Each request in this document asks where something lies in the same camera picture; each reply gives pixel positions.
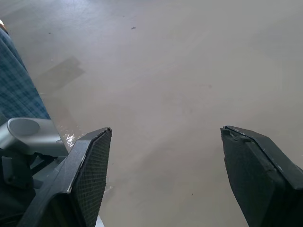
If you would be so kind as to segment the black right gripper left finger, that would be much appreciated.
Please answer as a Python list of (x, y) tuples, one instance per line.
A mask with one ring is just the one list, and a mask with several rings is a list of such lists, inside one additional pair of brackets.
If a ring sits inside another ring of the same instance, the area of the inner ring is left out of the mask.
[(94, 227), (106, 186), (111, 128), (87, 133), (49, 174), (19, 227)]

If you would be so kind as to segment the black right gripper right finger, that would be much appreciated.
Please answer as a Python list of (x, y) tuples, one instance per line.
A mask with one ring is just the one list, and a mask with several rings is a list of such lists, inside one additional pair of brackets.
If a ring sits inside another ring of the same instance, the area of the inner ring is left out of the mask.
[(267, 136), (221, 129), (229, 183), (250, 227), (303, 225), (303, 170)]

